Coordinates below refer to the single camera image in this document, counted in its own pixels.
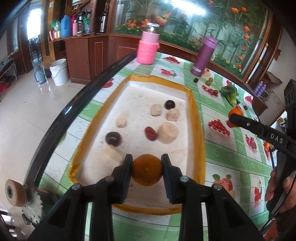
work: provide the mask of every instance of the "purple spray can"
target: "purple spray can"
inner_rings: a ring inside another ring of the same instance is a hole
[[[217,43],[218,42],[216,39],[210,36],[205,37],[204,43],[200,48],[200,51],[198,53],[198,56],[196,57],[194,65],[192,66],[192,69],[191,69],[192,74],[194,74],[197,77],[201,77],[208,62],[211,59],[211,56],[215,50]]]

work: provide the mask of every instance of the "pink thermos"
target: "pink thermos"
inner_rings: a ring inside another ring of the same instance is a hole
[[[140,64],[153,64],[159,49],[159,24],[147,23],[139,42],[137,61]]]
[[[208,62],[211,59],[211,56],[215,50],[217,45],[217,40],[206,36],[202,47],[198,53],[198,56],[195,59],[195,63],[192,66],[191,73],[193,73],[197,77],[201,77],[203,71],[205,70]]]
[[[78,31],[78,20],[75,19],[73,21],[73,30],[72,30],[72,35],[75,36],[77,34]]]

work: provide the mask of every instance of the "pink knitted bottle sleeve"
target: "pink knitted bottle sleeve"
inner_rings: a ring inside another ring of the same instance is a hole
[[[159,43],[151,44],[142,42],[142,40],[140,40],[137,61],[140,64],[153,64],[157,49],[159,49]]]

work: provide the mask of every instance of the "purple lid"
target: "purple lid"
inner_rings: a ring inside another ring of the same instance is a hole
[[[204,40],[204,44],[208,45],[211,48],[215,48],[218,41],[210,36],[206,36]]]

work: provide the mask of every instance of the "tray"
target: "tray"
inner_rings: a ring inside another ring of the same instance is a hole
[[[172,122],[179,129],[178,137],[171,144],[158,140],[149,141],[144,129],[151,126],[157,130],[166,122],[167,110],[160,116],[151,116],[152,104],[164,104],[171,99],[180,111],[180,118]],[[123,115],[127,119],[125,128],[117,128],[115,120]],[[121,134],[120,146],[107,147],[105,136],[110,131]],[[199,184],[205,181],[204,138],[200,117],[193,93],[186,87],[155,76],[129,75],[110,95],[89,125],[70,163],[68,177],[72,183],[91,185],[121,165],[127,153],[133,158],[142,154],[161,157],[168,153],[172,165],[178,166],[183,175]],[[168,215],[179,213],[181,206],[169,203],[163,179],[143,187],[131,179],[128,196],[117,208],[132,213]]]

